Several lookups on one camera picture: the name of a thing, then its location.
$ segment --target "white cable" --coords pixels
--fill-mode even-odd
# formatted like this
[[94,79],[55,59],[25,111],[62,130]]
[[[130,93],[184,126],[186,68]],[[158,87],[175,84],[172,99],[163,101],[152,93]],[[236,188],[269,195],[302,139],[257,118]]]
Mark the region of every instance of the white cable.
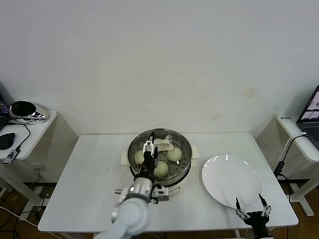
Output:
[[150,234],[150,235],[156,237],[157,239],[161,239],[161,237],[158,236],[158,235],[156,235],[155,233],[141,233],[141,234],[139,234],[139,235],[136,237],[136,239],[139,238],[140,236],[142,236],[143,234]]
[[288,147],[289,147],[290,143],[291,143],[296,137],[301,136],[301,135],[305,135],[305,134],[307,134],[307,133],[306,133],[306,132],[297,133],[297,134],[292,135],[292,136],[288,139],[288,141],[287,141],[287,143],[286,143],[286,145],[285,145],[285,147],[284,147],[283,152],[281,153],[281,155],[280,155],[280,157],[279,157],[277,163],[275,164],[275,166],[273,167],[272,170],[275,170],[275,168],[277,167],[278,162],[283,160],[283,158],[285,157],[285,154],[286,154],[286,152],[287,152],[287,150],[288,150]]
[[[22,218],[22,217],[19,217],[18,215],[16,215],[16,214],[14,214],[13,212],[9,211],[7,208],[3,208],[3,207],[0,207],[0,208],[2,208],[3,210],[6,210],[8,213],[11,213],[12,215],[16,216],[17,218],[21,218],[22,220],[26,221],[27,223],[31,224],[32,226],[35,226],[36,228],[38,228],[38,226],[37,226],[36,224],[33,224],[33,223],[29,222],[27,219],[24,219],[24,218]],[[50,234],[51,234],[52,236],[55,236],[56,238],[63,239],[63,238],[61,238],[61,237],[56,236],[56,235],[53,234],[53,233],[50,233]]]
[[161,239],[161,237],[156,235],[155,233],[146,233],[146,234],[150,234],[150,235],[153,235],[154,237],[156,237],[157,239]]

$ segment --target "white wall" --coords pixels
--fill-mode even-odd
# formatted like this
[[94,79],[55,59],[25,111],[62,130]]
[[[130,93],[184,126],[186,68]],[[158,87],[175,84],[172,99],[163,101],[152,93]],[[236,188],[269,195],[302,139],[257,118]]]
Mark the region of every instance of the white wall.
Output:
[[316,0],[2,0],[0,79],[77,135],[250,131],[318,84]]

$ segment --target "laptop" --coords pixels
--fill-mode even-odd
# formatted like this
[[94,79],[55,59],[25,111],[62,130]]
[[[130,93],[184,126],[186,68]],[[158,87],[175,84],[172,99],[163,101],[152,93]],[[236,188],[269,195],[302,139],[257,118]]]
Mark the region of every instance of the laptop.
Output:
[[310,141],[319,149],[319,86],[299,117],[297,125],[307,133]]
[[9,119],[8,107],[5,105],[3,98],[0,96],[0,130],[9,121]]

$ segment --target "table leg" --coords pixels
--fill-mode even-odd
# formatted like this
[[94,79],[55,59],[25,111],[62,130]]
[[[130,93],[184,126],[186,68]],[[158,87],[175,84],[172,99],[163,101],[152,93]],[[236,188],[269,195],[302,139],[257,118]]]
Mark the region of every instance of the table leg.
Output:
[[13,188],[0,178],[0,188],[5,188],[8,192],[12,192]]
[[41,204],[42,199],[35,192],[25,186],[25,184],[11,173],[2,163],[0,163],[0,178],[6,181],[34,204]]

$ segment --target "cable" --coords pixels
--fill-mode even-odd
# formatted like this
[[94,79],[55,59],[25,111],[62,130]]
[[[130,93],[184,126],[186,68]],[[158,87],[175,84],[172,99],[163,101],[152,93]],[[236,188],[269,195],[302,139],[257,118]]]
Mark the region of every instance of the cable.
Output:
[[288,151],[289,151],[289,149],[290,149],[290,146],[291,146],[292,143],[294,142],[294,140],[295,140],[296,138],[299,138],[299,137],[302,137],[302,136],[306,136],[306,133],[304,132],[304,134],[299,135],[299,136],[296,136],[296,137],[293,138],[293,140],[291,140],[291,142],[290,142],[290,144],[289,144],[289,146],[288,146],[288,149],[287,149],[287,151],[286,151],[286,153],[285,153],[285,156],[283,157],[282,162],[285,161],[285,158],[286,158],[286,156],[287,156],[287,153],[288,153]]
[[[3,202],[5,202],[9,206],[10,210],[12,211],[12,207],[10,206],[10,204],[5,199],[2,199],[2,198],[0,198],[0,199]],[[0,227],[0,229],[2,229],[10,221],[10,218],[11,218],[11,214],[9,215],[8,219],[6,220],[6,222]]]
[[[279,176],[282,176],[282,177],[284,177],[285,179],[286,179],[286,181],[288,182],[288,178],[285,176],[285,175],[283,175],[283,174],[279,174]],[[289,182],[288,182],[288,189],[289,189],[289,203],[290,203],[290,194],[291,194],[291,192],[290,192],[290,185],[289,185]],[[289,238],[289,227],[287,227],[287,239]]]
[[38,168],[36,168],[35,170],[38,172],[38,179],[35,180],[33,183],[26,185],[27,187],[31,187],[33,184],[35,184],[37,181],[39,181],[41,179],[40,170]]
[[[41,205],[40,205],[40,208],[43,206],[43,203],[44,203],[44,197],[42,197],[41,195],[39,195],[41,198],[42,198],[42,203],[41,203]],[[15,220],[15,222],[14,222],[14,225],[13,225],[13,231],[15,231],[15,226],[16,226],[16,223],[18,222],[18,218]]]
[[[27,219],[24,219],[24,218],[18,216],[17,214],[11,212],[10,210],[8,210],[8,209],[6,209],[6,208],[3,208],[3,207],[0,207],[0,208],[3,209],[3,210],[6,210],[8,213],[11,213],[12,215],[16,216],[17,218],[20,218],[20,219],[26,221],[26,222],[29,223],[30,225],[35,226],[36,228],[38,228],[38,226],[37,226],[36,224],[33,224],[33,223],[29,222]],[[50,234],[53,235],[53,236],[55,236],[56,238],[63,239],[63,238],[61,238],[61,237],[56,236],[56,235],[53,234],[53,233],[50,233]]]
[[155,233],[141,233],[141,234],[139,234],[139,235],[136,237],[136,239],[138,239],[138,238],[139,238],[140,236],[142,236],[143,234],[150,234],[150,235],[156,237],[157,239],[162,239],[160,236],[156,235]]
[[286,156],[287,156],[287,154],[288,154],[288,151],[289,151],[289,149],[290,149],[292,143],[294,142],[294,140],[295,140],[296,138],[299,138],[299,137],[302,137],[302,136],[307,136],[307,134],[306,134],[305,132],[297,133],[297,134],[291,136],[291,137],[288,139],[288,141],[287,141],[287,143],[286,143],[286,145],[285,145],[285,148],[284,148],[282,154],[280,155],[280,157],[279,157],[279,159],[278,159],[278,164],[277,164],[277,166],[276,166],[276,168],[275,168],[275,170],[274,170],[274,175],[275,175],[276,178],[279,176],[279,174],[280,174],[280,173],[282,172],[282,170],[283,170],[283,167],[284,167],[284,165],[285,165],[284,161],[285,161],[285,158],[286,158]]
[[14,123],[14,122],[11,121],[11,122],[8,122],[8,123],[6,123],[6,124],[8,124],[8,125],[11,125],[11,124],[23,125],[23,126],[26,128],[26,130],[29,132],[28,136],[18,145],[17,148],[15,148],[16,150],[19,150],[20,147],[21,147],[21,145],[30,137],[31,131],[30,131],[30,130],[28,129],[28,127],[27,127],[25,124],[23,124],[23,123]]

